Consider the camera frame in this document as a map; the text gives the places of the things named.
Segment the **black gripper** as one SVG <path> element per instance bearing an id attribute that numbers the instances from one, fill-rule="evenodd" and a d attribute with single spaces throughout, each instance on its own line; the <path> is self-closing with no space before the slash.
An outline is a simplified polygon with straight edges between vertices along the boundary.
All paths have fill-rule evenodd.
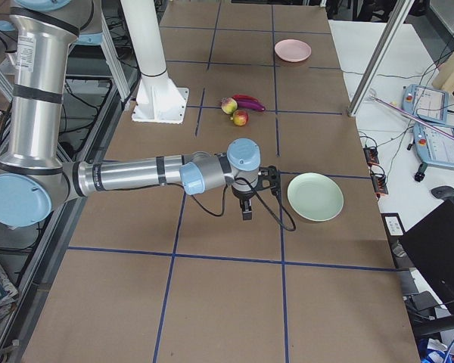
<path id="1" fill-rule="evenodd" d="M 251 199 L 254 197 L 255 187 L 245 178 L 237 178 L 232 184 L 232 193 L 239 199 L 244 221 L 252 219 Z"/>

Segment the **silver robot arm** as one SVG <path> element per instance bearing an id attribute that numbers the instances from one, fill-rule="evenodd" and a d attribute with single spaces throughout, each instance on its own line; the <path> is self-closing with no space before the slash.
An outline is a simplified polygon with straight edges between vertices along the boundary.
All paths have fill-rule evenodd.
<path id="1" fill-rule="evenodd" d="M 13 1 L 17 26 L 11 129 L 0 156 L 0 222 L 26 227 L 96 191 L 180 183 L 186 194 L 229 186 L 246 197 L 258 181 L 260 148 L 248 138 L 227 151 L 128 162 L 62 163 L 56 156 L 69 47 L 101 33 L 99 1 Z"/>

